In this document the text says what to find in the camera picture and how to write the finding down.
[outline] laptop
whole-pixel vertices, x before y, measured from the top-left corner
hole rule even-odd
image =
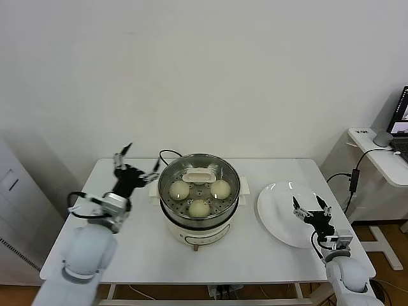
[[[400,151],[401,157],[408,162],[408,86],[402,91],[387,132],[394,137],[391,146]]]

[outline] table leg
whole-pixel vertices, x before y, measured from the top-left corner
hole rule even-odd
[[[320,305],[332,295],[334,295],[332,285],[329,282],[325,282],[321,284],[316,290],[314,290],[309,295],[309,298],[312,300],[313,305]]]
[[[115,289],[116,289],[116,284],[110,285],[109,292],[108,292],[108,297],[106,298],[107,300],[112,300],[113,295],[115,294]]]
[[[408,232],[408,221],[405,222],[405,224],[400,227],[400,230],[401,230],[402,233],[407,233]]]
[[[403,270],[401,261],[388,243],[378,226],[370,226],[370,231],[377,241],[361,242],[366,252],[383,252],[393,270]]]
[[[298,298],[303,298],[302,289],[301,289],[300,284],[298,282],[295,283],[295,289],[296,289],[296,296]]]

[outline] pot handle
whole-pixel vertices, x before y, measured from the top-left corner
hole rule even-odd
[[[208,168],[191,168],[183,175],[187,183],[214,183],[217,180],[214,173]]]

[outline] power cord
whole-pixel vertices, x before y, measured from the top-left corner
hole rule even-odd
[[[348,201],[347,201],[346,208],[343,210],[344,213],[346,213],[346,212],[349,210],[349,207],[350,207],[350,204],[351,204],[351,200],[352,200],[352,198],[353,198],[353,195],[354,195],[354,194],[356,193],[356,191],[357,191],[358,178],[359,178],[359,176],[360,176],[360,171],[359,171],[358,167],[360,166],[361,162],[363,161],[363,158],[364,158],[368,153],[373,152],[373,151],[396,151],[396,150],[394,150],[394,149],[371,149],[371,150],[368,150],[368,151],[364,152],[363,155],[360,157],[360,159],[359,159],[358,162],[357,162],[356,167],[352,170],[351,174],[350,174],[350,173],[336,173],[336,174],[333,174],[331,177],[329,177],[328,180],[326,181],[327,183],[329,183],[329,181],[330,181],[333,177],[336,177],[336,176],[339,176],[339,175],[343,175],[343,176],[349,177],[349,181],[350,181],[350,185],[349,185],[350,197],[349,197],[349,199],[348,199]]]
[[[143,295],[143,296],[145,296],[145,297],[147,297],[147,298],[150,298],[151,300],[156,301],[155,298],[151,297],[150,295],[147,295],[146,293],[143,293],[143,292],[141,292],[141,291],[135,289],[134,287],[132,287],[132,285],[128,285],[128,286],[129,286],[129,288],[130,288],[131,290],[133,290],[134,292],[137,292],[137,293],[139,293],[140,295]]]
[[[263,295],[265,295],[268,300],[271,300],[271,298],[265,293],[265,291],[263,291],[263,288],[261,285],[259,285],[259,288],[262,291]]]
[[[346,213],[349,210],[349,206],[350,206],[351,199],[353,198],[353,196],[354,196],[354,193],[350,192],[350,197],[349,197],[349,200],[347,201],[346,209],[343,211],[344,213]]]
[[[357,166],[356,166],[357,170],[358,170],[358,167],[359,167],[361,161],[363,160],[364,156],[366,156],[368,153],[373,152],[373,151],[396,151],[396,150],[394,150],[394,149],[371,149],[371,150],[368,150],[368,151],[364,152],[364,154],[360,157],[360,160],[357,163]]]
[[[336,173],[336,174],[333,174],[331,177],[329,177],[329,178],[327,179],[326,183],[329,183],[329,181],[330,181],[333,177],[338,177],[339,175],[343,175],[343,176],[345,176],[345,177],[351,177],[351,174],[350,174],[350,173]]]
[[[397,287],[396,285],[393,285],[393,284],[390,283],[390,282],[386,282],[385,280],[375,279],[375,281],[377,281],[377,282],[382,282],[382,283],[387,284],[387,285],[389,285],[389,286],[391,286],[391,287],[394,287],[395,289],[401,290],[402,292],[408,293],[408,290],[404,290],[404,289],[402,289],[402,288],[399,288],[399,287]]]
[[[313,238],[314,238],[315,234],[317,234],[317,231],[313,232],[312,236],[310,237],[310,242],[312,242],[313,249],[317,253],[317,256],[319,256],[319,259],[323,259],[323,255],[319,252],[319,250],[317,249],[317,247],[315,246],[314,241],[313,241]]]
[[[384,286],[382,284],[380,284],[380,282],[378,280],[370,279],[370,285],[371,285],[371,287],[372,287],[372,289],[374,291],[374,294],[375,294],[376,298],[378,298],[380,301],[385,303],[386,302],[385,296],[386,296],[388,301],[390,302],[390,306],[393,305],[393,302],[391,301],[390,295],[388,294],[388,292],[385,290]]]
[[[160,157],[161,161],[162,161],[164,164],[166,164],[166,166],[168,166],[168,163],[164,160],[163,156],[161,155],[161,154],[164,153],[164,152],[174,153],[174,154],[178,155],[179,157],[182,157],[182,156],[183,156],[183,155],[181,155],[180,153],[178,153],[177,151],[174,151],[174,150],[169,150],[169,149],[161,150],[161,151],[159,152],[159,157]]]

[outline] floor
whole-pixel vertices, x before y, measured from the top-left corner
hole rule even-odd
[[[367,226],[353,226],[353,228],[360,240],[374,241]],[[393,271],[382,253],[369,253],[368,256],[377,270],[376,279],[390,282],[400,288],[408,290],[408,234],[401,233],[399,225],[396,224],[383,225],[380,226],[380,228],[406,269],[403,271]],[[310,288],[316,289],[318,285],[319,284],[302,284],[303,295],[307,296],[310,293]],[[383,286],[389,293],[393,306],[407,305],[408,293],[404,293],[387,284],[383,284]],[[159,300],[210,299],[206,286],[134,286],[134,288]],[[265,294],[270,298],[295,297],[295,289],[292,285],[262,285],[262,288]],[[37,287],[0,286],[0,305],[29,306],[37,291]],[[100,285],[98,296],[100,298],[106,298],[108,291],[109,285]],[[237,291],[237,295],[239,299],[265,299],[261,288],[255,285],[245,285],[243,289]],[[117,286],[114,298],[147,299],[139,293],[132,291],[127,285]]]

